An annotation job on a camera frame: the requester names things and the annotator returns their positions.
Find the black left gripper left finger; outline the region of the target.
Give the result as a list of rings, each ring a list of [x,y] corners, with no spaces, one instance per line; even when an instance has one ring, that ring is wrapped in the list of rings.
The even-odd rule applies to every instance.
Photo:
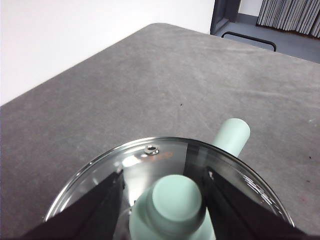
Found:
[[[18,239],[111,240],[124,188],[123,171],[115,171],[75,203]]]

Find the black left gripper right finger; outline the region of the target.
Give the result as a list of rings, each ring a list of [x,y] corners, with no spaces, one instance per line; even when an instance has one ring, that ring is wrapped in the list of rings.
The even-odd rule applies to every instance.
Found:
[[[213,169],[203,176],[205,203],[217,240],[313,240],[260,206]]]

